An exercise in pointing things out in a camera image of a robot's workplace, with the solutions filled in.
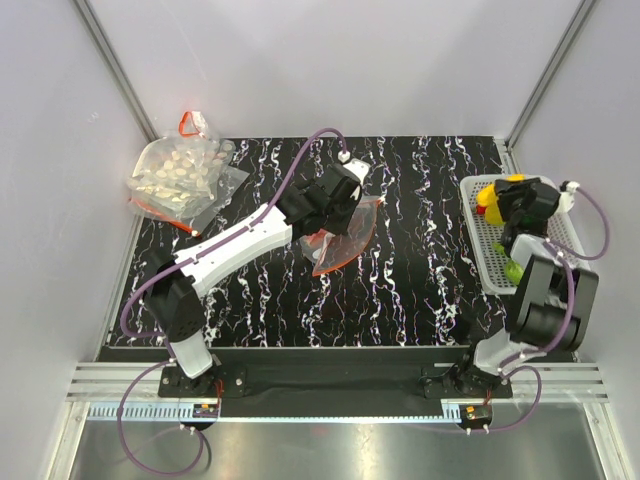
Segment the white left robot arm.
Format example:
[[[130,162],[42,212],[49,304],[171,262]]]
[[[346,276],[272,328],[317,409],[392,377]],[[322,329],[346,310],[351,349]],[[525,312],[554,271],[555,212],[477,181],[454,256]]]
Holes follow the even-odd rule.
[[[243,221],[157,265],[145,291],[145,308],[166,338],[182,370],[181,384],[196,396],[215,386],[214,359],[204,340],[204,296],[256,258],[317,233],[344,235],[362,198],[370,165],[334,163],[317,179],[285,188],[275,204],[263,204]]]

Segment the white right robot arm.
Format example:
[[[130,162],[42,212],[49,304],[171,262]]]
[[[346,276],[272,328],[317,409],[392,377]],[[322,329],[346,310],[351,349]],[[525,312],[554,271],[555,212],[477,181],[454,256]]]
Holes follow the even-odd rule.
[[[506,258],[505,276],[515,292],[504,327],[472,343],[445,374],[445,386],[482,396],[530,360],[581,345],[599,277],[587,265],[591,256],[552,239],[549,224],[585,193],[576,181],[554,186],[517,174],[497,177],[476,194],[476,215],[501,230],[494,249]]]

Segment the watermelon slice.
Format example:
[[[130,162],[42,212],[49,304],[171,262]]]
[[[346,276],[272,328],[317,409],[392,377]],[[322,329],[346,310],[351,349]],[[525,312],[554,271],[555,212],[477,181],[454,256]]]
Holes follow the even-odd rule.
[[[333,234],[325,230],[306,236],[304,238],[305,252],[312,261],[316,261],[325,246],[331,241]]]

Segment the yellow starfruit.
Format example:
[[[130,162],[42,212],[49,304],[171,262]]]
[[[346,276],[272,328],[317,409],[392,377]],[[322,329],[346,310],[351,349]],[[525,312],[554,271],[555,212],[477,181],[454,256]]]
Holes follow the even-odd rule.
[[[484,220],[487,224],[492,226],[503,226],[505,224],[505,220],[503,219],[497,204],[486,207],[484,211]]]

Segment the yellow orange mango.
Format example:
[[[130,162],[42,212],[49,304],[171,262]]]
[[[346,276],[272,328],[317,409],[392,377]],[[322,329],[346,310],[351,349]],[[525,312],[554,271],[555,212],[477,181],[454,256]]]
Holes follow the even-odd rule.
[[[505,181],[516,182],[522,181],[525,179],[523,174],[515,174],[505,178]],[[476,195],[476,203],[478,206],[482,208],[488,208],[489,206],[497,203],[497,195],[495,192],[495,184],[491,183],[488,186],[484,187],[477,195]]]

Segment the clear orange-zip bag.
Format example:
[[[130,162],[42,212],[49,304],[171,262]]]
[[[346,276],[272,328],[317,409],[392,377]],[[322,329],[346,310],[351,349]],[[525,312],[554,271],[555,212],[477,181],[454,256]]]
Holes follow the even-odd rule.
[[[316,261],[312,261],[305,252],[306,236],[299,240],[303,255],[313,264],[314,277],[338,270],[363,253],[373,236],[378,208],[384,201],[384,196],[364,196],[351,217],[346,233],[333,234],[333,238]]]

